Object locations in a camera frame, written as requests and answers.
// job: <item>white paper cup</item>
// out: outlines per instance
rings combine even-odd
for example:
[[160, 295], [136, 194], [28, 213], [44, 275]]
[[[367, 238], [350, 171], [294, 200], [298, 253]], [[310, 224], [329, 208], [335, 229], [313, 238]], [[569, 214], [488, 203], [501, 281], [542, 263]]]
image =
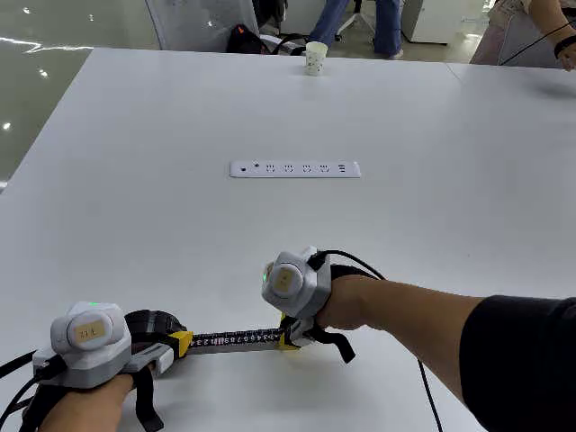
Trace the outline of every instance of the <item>white paper cup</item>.
[[308, 42], [306, 44], [306, 73], [320, 75], [324, 68], [324, 59], [328, 53], [328, 45], [322, 42]]

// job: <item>yellow clip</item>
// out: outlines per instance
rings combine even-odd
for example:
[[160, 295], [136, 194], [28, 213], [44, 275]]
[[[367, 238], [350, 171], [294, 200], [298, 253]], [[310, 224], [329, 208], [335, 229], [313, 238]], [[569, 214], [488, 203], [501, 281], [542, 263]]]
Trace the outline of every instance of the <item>yellow clip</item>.
[[185, 356], [188, 347], [192, 342], [194, 333], [192, 331], [177, 331], [169, 335], [171, 338], [178, 339], [178, 358]]
[[[284, 319], [286, 315], [284, 314], [284, 312], [282, 312], [282, 315], [280, 316], [280, 322], [282, 323], [282, 320]], [[292, 351], [294, 349], [300, 349], [299, 346], [295, 346], [295, 345], [289, 345], [286, 344], [286, 340], [284, 338], [284, 333], [280, 336], [280, 341], [278, 342], [278, 349], [280, 351]]]

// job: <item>black sleeve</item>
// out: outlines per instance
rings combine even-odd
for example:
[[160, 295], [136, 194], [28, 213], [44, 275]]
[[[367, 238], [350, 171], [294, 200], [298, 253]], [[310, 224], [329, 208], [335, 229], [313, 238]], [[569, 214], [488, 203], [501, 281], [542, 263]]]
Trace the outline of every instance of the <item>black sleeve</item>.
[[576, 298], [482, 301], [463, 328], [460, 376], [490, 432], [576, 430]]

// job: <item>glossy floor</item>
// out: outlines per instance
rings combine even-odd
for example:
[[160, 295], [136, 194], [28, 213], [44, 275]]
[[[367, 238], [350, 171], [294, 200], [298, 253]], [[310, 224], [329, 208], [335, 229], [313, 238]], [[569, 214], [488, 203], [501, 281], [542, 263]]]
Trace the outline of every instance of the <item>glossy floor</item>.
[[[374, 18], [370, 3], [364, 12]], [[157, 50], [144, 2], [3, 0], [0, 4], [0, 193], [92, 47]], [[367, 28], [356, 25], [333, 57], [377, 58]], [[453, 44], [404, 43], [404, 59], [467, 62], [480, 39]]]

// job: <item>person's hand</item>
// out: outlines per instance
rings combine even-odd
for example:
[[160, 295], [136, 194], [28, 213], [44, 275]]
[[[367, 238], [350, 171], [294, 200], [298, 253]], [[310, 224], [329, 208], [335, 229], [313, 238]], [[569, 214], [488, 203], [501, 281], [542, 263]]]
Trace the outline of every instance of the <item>person's hand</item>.
[[332, 282], [332, 294], [316, 316], [321, 327], [352, 330], [366, 324], [365, 290], [377, 282], [360, 275], [342, 276]]
[[576, 43], [568, 45], [560, 51], [558, 59], [562, 62], [562, 66], [565, 70], [574, 70], [574, 68], [576, 68]]
[[48, 413], [40, 432], [113, 432], [132, 389], [130, 375], [117, 375], [91, 391], [71, 391]]

